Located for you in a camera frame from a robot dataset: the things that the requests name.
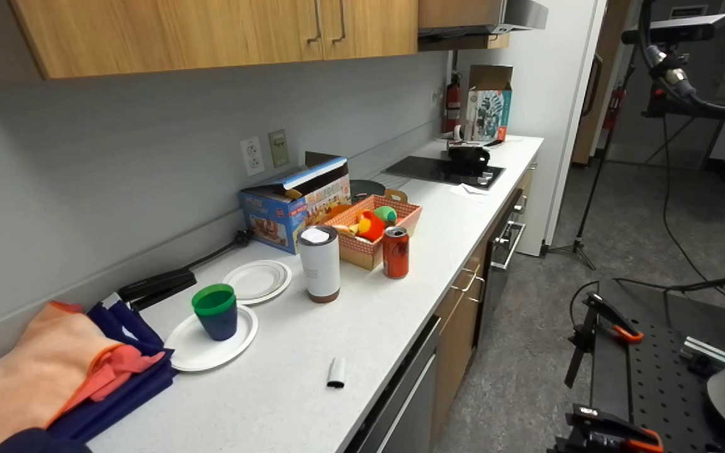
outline orange box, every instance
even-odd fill
[[[394,226],[404,226],[408,234],[414,231],[421,206],[397,201],[394,196],[378,196],[378,194],[357,201],[354,206],[340,211],[324,224],[341,230],[354,224],[359,211],[375,211],[378,206],[393,206],[397,214]],[[368,241],[350,234],[340,234],[340,260],[365,269],[375,269],[382,261],[382,239]]]

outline towel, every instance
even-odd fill
[[[86,312],[49,302],[0,358],[0,444],[27,429],[48,429],[83,401],[102,401],[134,372],[161,361],[107,341]]]
[[[134,376],[112,396],[100,404],[86,401],[49,425],[56,438],[91,441],[139,405],[158,396],[173,384],[177,371],[170,367],[170,352],[163,350],[163,341],[140,319],[139,312],[129,309],[125,302],[112,307],[92,306],[87,317],[110,337],[139,348],[144,356],[163,352],[163,361]]]

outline gray carpet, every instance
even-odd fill
[[[701,171],[699,156],[674,156],[670,224],[706,278],[725,274],[725,182]],[[569,248],[582,220],[594,167],[573,170],[567,182],[554,248]],[[569,253],[544,260],[515,256],[436,453],[540,453],[567,435],[563,414],[588,404],[588,361],[577,386],[563,389],[571,358],[567,302],[596,278],[646,283],[696,283],[662,226],[665,170],[608,162],[583,231],[582,266]],[[718,292],[694,299],[722,306]]]

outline green cup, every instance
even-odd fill
[[[216,342],[236,332],[236,295],[229,285],[209,285],[190,298],[190,309],[200,319],[207,334]]]

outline dishwasher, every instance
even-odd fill
[[[363,429],[345,451],[359,453],[430,453],[438,317],[421,331],[409,352],[389,378]]]
[[[525,211],[525,194],[520,190],[513,190],[504,209],[494,220],[494,234],[487,238],[487,253],[485,253],[485,269],[482,269],[482,295],[481,299],[481,314],[477,314],[477,332],[475,345],[494,324],[494,309],[499,307],[500,292],[508,283],[511,260],[515,254],[515,248],[520,241],[520,234],[525,230],[523,211]]]

